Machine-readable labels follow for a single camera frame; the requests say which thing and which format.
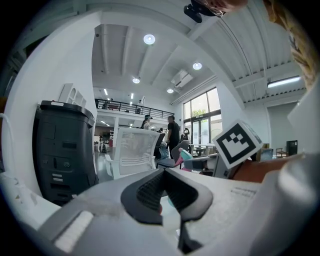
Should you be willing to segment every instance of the air conditioning unit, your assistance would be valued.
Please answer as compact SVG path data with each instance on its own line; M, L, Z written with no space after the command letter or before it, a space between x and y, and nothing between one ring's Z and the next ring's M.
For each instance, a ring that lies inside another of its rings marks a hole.
M181 69L171 80L171 83L174 84L175 88L183 87L189 83L193 77L185 70Z

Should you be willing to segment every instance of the yellow patterned fabric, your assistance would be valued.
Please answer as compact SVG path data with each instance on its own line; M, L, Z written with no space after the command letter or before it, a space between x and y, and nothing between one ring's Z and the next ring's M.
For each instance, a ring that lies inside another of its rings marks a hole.
M312 41L297 20L276 0L263 0L269 20L289 33L291 52L302 69L306 89L310 89L320 70L319 55Z

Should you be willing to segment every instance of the white column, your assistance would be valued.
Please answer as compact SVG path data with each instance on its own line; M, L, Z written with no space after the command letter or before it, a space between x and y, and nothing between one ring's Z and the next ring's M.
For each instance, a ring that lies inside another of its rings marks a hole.
M119 117L115 118L114 121L114 131L113 131L113 146L116 146L117 143L117 137L118 137L118 128L119 128Z

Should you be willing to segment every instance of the white mesh chair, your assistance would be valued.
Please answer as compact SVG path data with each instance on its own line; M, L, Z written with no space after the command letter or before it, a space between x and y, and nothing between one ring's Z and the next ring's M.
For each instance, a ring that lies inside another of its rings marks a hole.
M120 128L114 159L106 154L106 171L114 180L155 169L154 151L160 133L136 128Z

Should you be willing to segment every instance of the tree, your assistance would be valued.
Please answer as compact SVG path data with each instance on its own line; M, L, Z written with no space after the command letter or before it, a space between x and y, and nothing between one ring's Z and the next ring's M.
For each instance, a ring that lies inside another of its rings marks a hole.
M192 117L198 117L198 116L201 116L203 114L206 113L206 110L205 109L198 109L198 110L193 110L192 111ZM202 120L201 123L205 123L207 122L208 120Z

